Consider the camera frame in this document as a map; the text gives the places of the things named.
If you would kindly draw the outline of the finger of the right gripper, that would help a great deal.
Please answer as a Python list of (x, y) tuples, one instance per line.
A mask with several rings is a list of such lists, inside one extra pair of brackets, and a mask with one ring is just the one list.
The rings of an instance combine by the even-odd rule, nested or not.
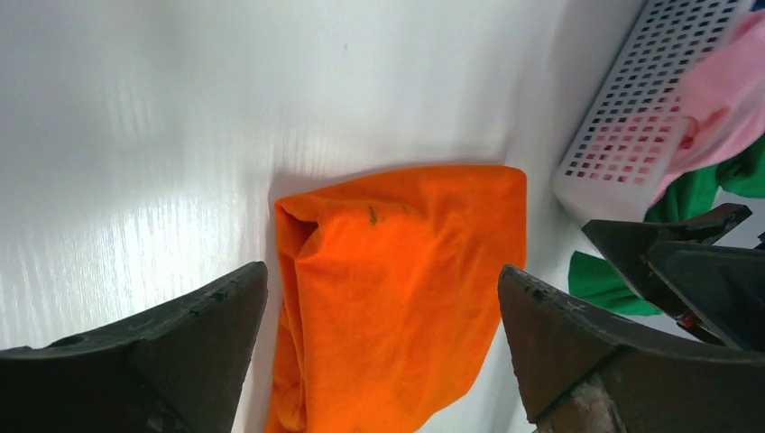
[(694, 322), (695, 316), (650, 268), (646, 254), (660, 242), (718, 245), (718, 240), (751, 217), (740, 204), (725, 203), (688, 220), (675, 223), (639, 223), (592, 220), (583, 232), (637, 296), (662, 310), (695, 338), (714, 345), (722, 341)]
[(728, 347), (764, 351), (762, 249), (660, 242), (646, 259), (696, 324)]

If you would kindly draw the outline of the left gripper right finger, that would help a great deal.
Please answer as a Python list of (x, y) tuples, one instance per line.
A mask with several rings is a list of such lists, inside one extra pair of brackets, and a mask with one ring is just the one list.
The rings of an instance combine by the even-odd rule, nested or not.
[(498, 297), (538, 431), (763, 431), (763, 355), (646, 327), (512, 265)]

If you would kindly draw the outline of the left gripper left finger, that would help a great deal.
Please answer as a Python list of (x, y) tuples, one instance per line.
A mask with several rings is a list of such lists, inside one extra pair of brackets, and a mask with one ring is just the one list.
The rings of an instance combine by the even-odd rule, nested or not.
[(248, 263), (156, 307), (1, 353), (4, 432), (227, 432), (268, 299)]

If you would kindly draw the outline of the orange t shirt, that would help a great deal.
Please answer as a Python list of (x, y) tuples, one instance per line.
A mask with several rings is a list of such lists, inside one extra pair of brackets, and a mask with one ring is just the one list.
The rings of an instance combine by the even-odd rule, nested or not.
[(473, 386), (527, 253), (527, 178), (394, 170), (274, 204), (282, 303), (268, 432), (413, 432)]

